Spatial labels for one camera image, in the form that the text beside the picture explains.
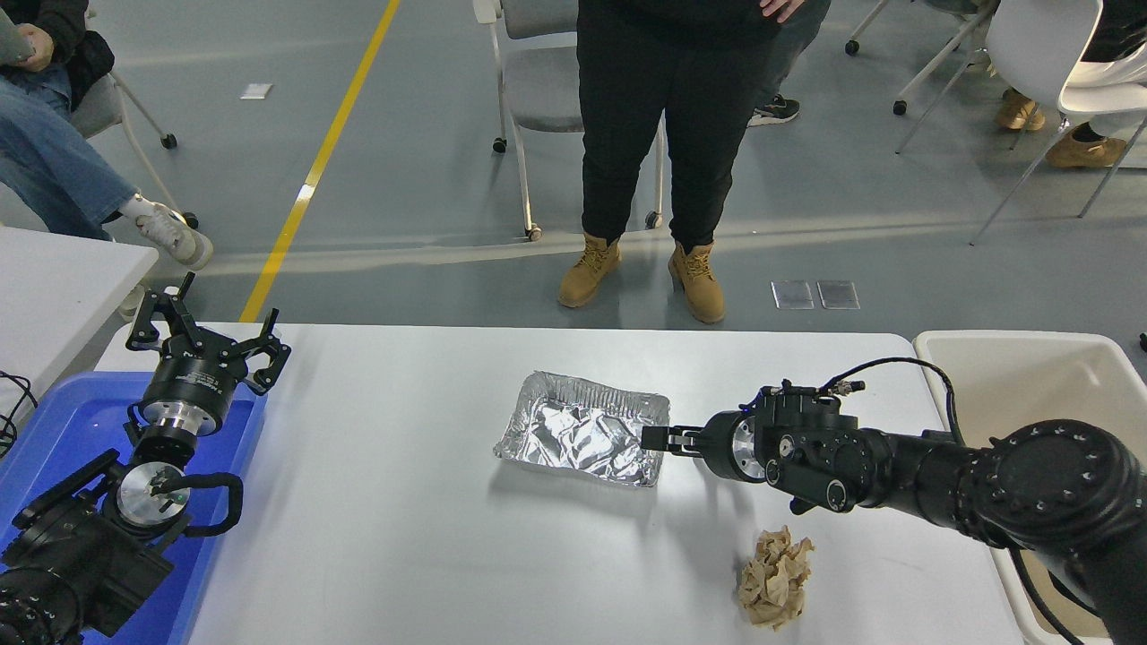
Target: white table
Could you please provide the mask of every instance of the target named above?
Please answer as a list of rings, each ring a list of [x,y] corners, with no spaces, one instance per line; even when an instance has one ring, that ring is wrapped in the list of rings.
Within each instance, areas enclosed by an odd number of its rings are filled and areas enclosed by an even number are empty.
[[[243,340],[258,326],[210,327]],[[154,370],[123,349],[99,370]],[[988,549],[890,510],[788,511],[765,485],[669,456],[625,490],[491,452],[536,370],[660,393],[703,425],[789,378],[819,386],[913,356],[873,334],[282,325],[295,349],[270,393],[243,519],[223,539],[194,645],[1020,644]],[[920,370],[863,376],[861,425],[939,428]],[[780,632],[735,601],[762,529],[817,551],[809,600]]]
[[[149,247],[0,226],[0,370],[42,395],[158,258]],[[19,395],[0,380],[0,412]]]

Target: gray floor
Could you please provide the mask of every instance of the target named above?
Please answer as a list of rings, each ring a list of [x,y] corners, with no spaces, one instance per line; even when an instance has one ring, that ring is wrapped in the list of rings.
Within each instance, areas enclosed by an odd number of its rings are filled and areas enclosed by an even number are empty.
[[[216,243],[192,297],[202,320],[239,319],[387,6],[228,5],[102,2],[94,23],[115,47],[117,69],[179,137],[170,153],[150,135],[146,146]],[[897,1],[863,36],[860,54],[845,56],[844,41],[871,6],[837,0],[783,87],[802,101],[801,117],[746,135],[713,255],[728,301],[717,328],[908,339],[927,329],[1086,332],[1118,342],[1147,374],[1138,348],[1147,331],[1144,172],[1122,171],[1079,220],[1101,173],[1041,169],[983,242],[968,247],[1053,129],[1008,151],[1011,138],[991,121],[1005,84],[975,73],[894,155],[954,61],[906,117],[892,115],[892,99],[955,23]],[[265,101],[240,101],[248,83],[274,88]],[[622,269],[598,298],[576,311],[556,303],[580,249],[580,138],[526,133],[545,230],[528,243],[514,156],[490,150],[497,118],[489,32],[470,3],[403,2],[267,306],[291,322],[705,328],[665,271],[668,231],[641,231],[640,216],[623,239]],[[94,145],[155,194],[118,131]],[[1144,165],[1141,156],[1129,163]],[[647,210],[650,192],[643,180],[635,212]],[[40,227],[22,209],[0,195],[8,225]],[[118,226],[118,238],[133,239]],[[164,259],[150,279],[170,283],[181,273]],[[861,308],[781,311],[774,280],[850,280]]]

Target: blue tray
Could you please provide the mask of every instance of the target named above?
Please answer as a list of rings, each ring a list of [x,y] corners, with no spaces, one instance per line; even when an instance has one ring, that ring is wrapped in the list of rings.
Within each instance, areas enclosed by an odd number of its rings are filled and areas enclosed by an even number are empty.
[[[19,531],[11,519],[29,502],[109,448],[124,463],[132,445],[124,432],[127,406],[143,396],[151,372],[87,372],[64,379],[45,396],[8,456],[0,460],[0,551]],[[263,428],[266,399],[247,386],[235,390],[223,428],[200,440],[188,474],[228,472],[242,476]],[[188,512],[193,524],[213,524],[227,516],[226,491],[197,490]],[[164,551],[175,569],[140,611],[107,638],[85,631],[86,645],[184,645],[198,613],[208,573],[220,537],[178,539]]]

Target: crumpled aluminum foil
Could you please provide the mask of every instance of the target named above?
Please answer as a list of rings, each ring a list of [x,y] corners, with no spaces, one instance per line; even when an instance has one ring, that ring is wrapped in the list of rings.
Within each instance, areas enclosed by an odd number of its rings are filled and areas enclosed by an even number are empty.
[[[494,456],[572,469],[630,487],[653,487],[662,452],[641,449],[641,426],[668,426],[669,399],[549,372],[522,383]]]

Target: tablet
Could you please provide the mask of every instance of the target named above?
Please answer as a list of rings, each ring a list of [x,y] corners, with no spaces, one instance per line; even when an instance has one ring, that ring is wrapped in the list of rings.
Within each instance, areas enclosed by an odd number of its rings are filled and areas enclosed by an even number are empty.
[[[18,63],[34,53],[32,45],[19,34],[8,14],[0,9],[0,65]]]

